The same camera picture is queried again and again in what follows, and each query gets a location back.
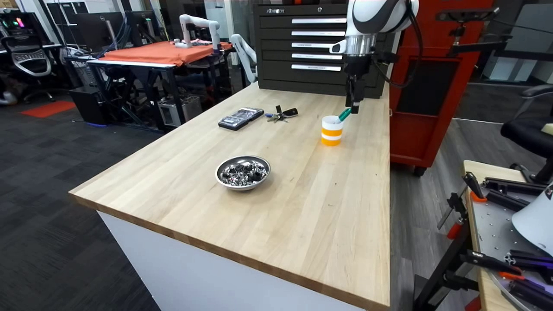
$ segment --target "metal bowl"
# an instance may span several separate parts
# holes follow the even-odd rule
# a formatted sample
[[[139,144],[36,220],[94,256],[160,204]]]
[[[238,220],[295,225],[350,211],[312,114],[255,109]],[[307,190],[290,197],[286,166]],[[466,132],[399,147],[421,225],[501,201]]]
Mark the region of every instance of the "metal bowl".
[[[259,158],[241,156],[224,161],[214,175],[222,187],[245,192],[267,178],[269,166]]]

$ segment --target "wooden table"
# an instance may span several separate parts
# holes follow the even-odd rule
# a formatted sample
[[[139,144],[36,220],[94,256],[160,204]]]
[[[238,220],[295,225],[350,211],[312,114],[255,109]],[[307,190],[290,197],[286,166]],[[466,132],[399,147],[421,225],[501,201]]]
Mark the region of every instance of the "wooden table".
[[[364,99],[359,114],[345,121],[342,146],[323,147],[321,118],[338,114],[343,109],[343,97],[259,90],[252,85],[72,189],[70,196],[79,204],[100,211],[131,263],[146,261],[145,258],[167,249],[188,247],[195,253],[207,251],[202,254],[207,260],[196,260],[193,265],[224,258],[224,263],[215,265],[215,270],[221,270],[215,279],[222,279],[224,265],[238,263],[240,268],[247,266],[247,272],[241,272],[245,275],[260,272],[262,277],[255,279],[285,280],[267,289],[257,282],[247,291],[260,294],[245,294],[245,303],[227,298],[224,306],[229,310],[266,310],[271,299],[281,308],[304,310],[307,304],[293,299],[312,292],[314,303],[319,303],[317,310],[324,310],[321,306],[388,310],[386,99],[386,92],[378,101]],[[297,108],[298,116],[276,125],[260,118],[240,132],[217,128],[222,116],[240,108],[274,113],[274,106]],[[234,156],[257,156],[267,161],[269,180],[245,194],[222,189],[214,171]],[[139,242],[153,234],[164,242],[169,241],[167,247],[151,251],[155,239],[150,246]],[[165,289],[151,291],[155,282],[162,280],[151,277],[155,275],[151,270],[164,270],[169,265],[172,263],[158,258],[134,265],[162,310],[170,310],[170,303],[160,303]],[[193,265],[183,272],[183,279],[184,273],[200,270]],[[217,284],[229,282],[231,287],[222,287],[222,294],[221,291],[214,294],[224,301],[224,291],[253,282],[234,279],[238,277],[210,282],[208,291],[215,292]],[[186,289],[200,294],[196,287],[200,285],[191,284]],[[184,296],[184,291],[170,294],[172,299],[177,296]],[[172,306],[214,308],[214,301],[198,299],[198,304],[184,301]]]
[[[464,171],[471,171],[478,182],[483,182],[485,178],[499,178],[499,180],[511,180],[511,182],[523,182],[520,171],[506,170],[499,166],[464,161]],[[473,220],[473,208],[471,201],[466,204],[468,222],[469,222],[469,237],[471,237],[471,247],[475,251],[480,251],[478,246],[478,228]],[[480,301],[482,310],[501,310],[501,311],[514,311],[514,306],[507,303],[494,280],[490,279],[488,272],[478,270],[478,285],[480,285]]]

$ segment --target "black tool cabinet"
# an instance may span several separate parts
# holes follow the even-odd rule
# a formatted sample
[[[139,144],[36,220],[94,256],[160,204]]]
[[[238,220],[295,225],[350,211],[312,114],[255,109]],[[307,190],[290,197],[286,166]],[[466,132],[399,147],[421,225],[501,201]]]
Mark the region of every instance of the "black tool cabinet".
[[[255,51],[259,87],[309,94],[345,94],[342,56],[329,45],[343,40],[347,2],[317,6],[255,6]],[[378,51],[390,51],[392,37],[378,38]],[[383,78],[362,78],[364,97],[381,94]]]

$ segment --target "floor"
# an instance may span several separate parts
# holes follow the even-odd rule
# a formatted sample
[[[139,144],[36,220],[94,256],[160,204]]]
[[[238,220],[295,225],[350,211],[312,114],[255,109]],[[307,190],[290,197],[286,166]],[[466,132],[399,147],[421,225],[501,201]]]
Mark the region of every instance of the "floor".
[[[157,310],[98,216],[70,203],[67,190],[160,133],[94,128],[77,111],[32,120],[22,109],[0,108],[0,310]],[[456,120],[421,178],[393,166],[392,263],[407,284],[426,279],[449,244],[435,223],[444,199],[461,189],[463,159],[530,170],[540,163],[502,140],[497,123]],[[393,296],[393,310],[409,310],[414,285],[395,287],[404,292]],[[450,294],[440,310],[463,310],[466,298]]]

